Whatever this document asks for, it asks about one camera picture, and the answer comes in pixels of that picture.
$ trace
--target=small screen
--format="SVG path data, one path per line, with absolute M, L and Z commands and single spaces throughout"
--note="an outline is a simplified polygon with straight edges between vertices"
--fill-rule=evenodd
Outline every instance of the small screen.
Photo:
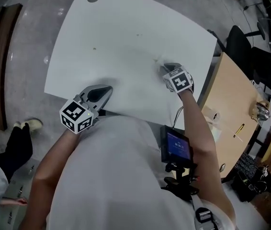
M 168 146 L 169 154 L 175 154 L 176 156 L 191 159 L 190 147 L 187 141 L 180 139 L 168 132 Z

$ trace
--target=black mount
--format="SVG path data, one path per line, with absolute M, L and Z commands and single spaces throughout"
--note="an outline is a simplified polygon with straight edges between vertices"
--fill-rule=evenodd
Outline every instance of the black mount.
M 197 164 L 193 164 L 190 168 L 189 174 L 182 176 L 185 172 L 183 167 L 177 166 L 174 163 L 168 163 L 165 167 L 166 172 L 176 171 L 176 179 L 172 177 L 165 177 L 164 181 L 167 186 L 161 189 L 172 192 L 177 197 L 185 201 L 190 201 L 190 195 L 198 194 L 199 190 L 191 186 L 191 182 L 198 181 L 199 177 L 194 176 L 195 168 Z

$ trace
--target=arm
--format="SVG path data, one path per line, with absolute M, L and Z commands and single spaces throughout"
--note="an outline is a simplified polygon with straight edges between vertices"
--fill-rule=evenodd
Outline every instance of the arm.
M 183 103 L 185 136 L 194 150 L 195 173 L 200 181 L 194 182 L 198 196 L 224 211 L 235 224 L 235 211 L 221 183 L 214 138 L 193 95 L 186 90 L 180 93 Z
M 45 225 L 57 183 L 64 166 L 79 142 L 80 134 L 68 129 L 52 146 L 36 170 L 21 230 L 38 230 Z
M 20 206 L 25 206 L 27 205 L 27 200 L 25 198 L 8 198 L 8 197 L 3 197 L 2 200 L 0 201 L 1 206 L 5 205 L 20 205 Z

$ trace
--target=office chair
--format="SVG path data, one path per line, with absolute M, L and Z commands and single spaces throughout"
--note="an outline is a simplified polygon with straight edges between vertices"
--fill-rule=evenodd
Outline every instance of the office chair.
M 257 84 L 262 82 L 271 89 L 271 53 L 251 47 L 247 39 L 247 36 L 253 35 L 261 35 L 265 39 L 264 31 L 259 23 L 257 27 L 258 31 L 244 34 L 239 27 L 234 25 L 227 38 L 226 47 L 215 32 L 211 30 L 208 32 L 216 37 L 221 50 L 237 64 L 249 80 L 254 80 Z

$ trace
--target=cup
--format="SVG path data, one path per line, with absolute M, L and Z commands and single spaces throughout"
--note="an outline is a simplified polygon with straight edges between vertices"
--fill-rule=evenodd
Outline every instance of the cup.
M 221 115 L 219 112 L 207 106 L 203 107 L 202 113 L 204 116 L 208 117 L 215 124 L 217 124 L 221 119 Z

